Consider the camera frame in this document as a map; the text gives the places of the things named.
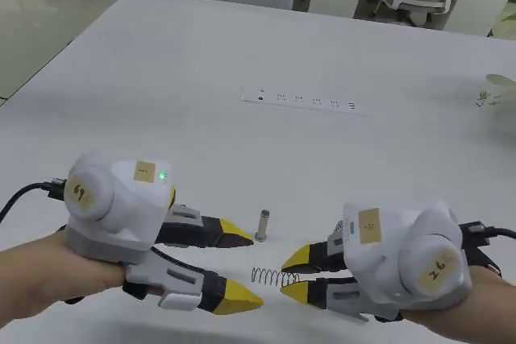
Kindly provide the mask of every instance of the tiled floor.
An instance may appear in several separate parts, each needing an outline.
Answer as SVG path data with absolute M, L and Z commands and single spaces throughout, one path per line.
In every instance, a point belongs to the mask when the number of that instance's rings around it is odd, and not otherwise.
M 115 1 L 0 0 L 0 97 L 10 97 Z M 514 12 L 509 4 L 505 15 Z M 516 22 L 499 23 L 493 33 L 516 39 Z

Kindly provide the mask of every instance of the power strip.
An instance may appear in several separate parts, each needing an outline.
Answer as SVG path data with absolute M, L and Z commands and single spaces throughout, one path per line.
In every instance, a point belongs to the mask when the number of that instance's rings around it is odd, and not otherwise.
M 320 97 L 307 97 L 302 94 L 273 93 L 270 91 L 266 92 L 261 89 L 256 93 L 250 92 L 249 94 L 244 94 L 241 97 L 241 100 L 265 105 L 290 106 L 293 108 L 367 116 L 367 114 L 355 102 L 337 100 L 334 98 L 326 99 Z

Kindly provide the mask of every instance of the black wrist strap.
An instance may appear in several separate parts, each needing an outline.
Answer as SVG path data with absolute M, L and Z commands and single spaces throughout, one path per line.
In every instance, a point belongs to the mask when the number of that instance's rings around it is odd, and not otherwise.
M 465 247 L 464 252 L 466 253 L 466 259 L 468 260 L 468 266 L 480 266 L 489 269 L 497 276 L 501 277 L 501 270 L 495 262 L 488 257 L 478 247 Z

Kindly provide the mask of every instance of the metal pin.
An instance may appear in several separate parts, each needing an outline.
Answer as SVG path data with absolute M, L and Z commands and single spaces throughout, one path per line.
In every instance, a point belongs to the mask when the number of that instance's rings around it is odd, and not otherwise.
M 258 231 L 255 233 L 255 240 L 263 242 L 267 238 L 265 231 L 267 230 L 268 216 L 270 212 L 268 209 L 262 209 L 260 213 L 260 223 L 258 223 Z

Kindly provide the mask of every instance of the desk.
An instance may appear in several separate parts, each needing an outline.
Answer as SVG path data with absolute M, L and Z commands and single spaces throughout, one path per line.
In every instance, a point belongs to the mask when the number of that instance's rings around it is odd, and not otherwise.
M 66 176 L 83 151 L 108 161 L 165 157 L 178 202 L 250 232 L 260 210 L 271 211 L 263 244 L 164 249 L 241 281 L 265 306 L 213 317 L 112 290 L 15 322 L 0 342 L 435 343 L 408 322 L 364 326 L 298 305 L 251 284 L 251 270 L 278 268 L 303 243 L 326 238 L 345 201 L 444 197 L 462 222 L 516 229 L 516 143 L 488 132 L 475 107 L 485 74 L 515 78 L 514 48 L 226 2 L 119 0 L 0 108 L 0 202 Z M 310 71 L 299 52 L 310 54 Z M 370 117 L 240 101 L 261 88 L 353 99 Z M 66 219 L 62 203 L 26 195 L 0 226 L 0 248 Z M 515 248 L 498 239 L 488 249 L 508 280 Z

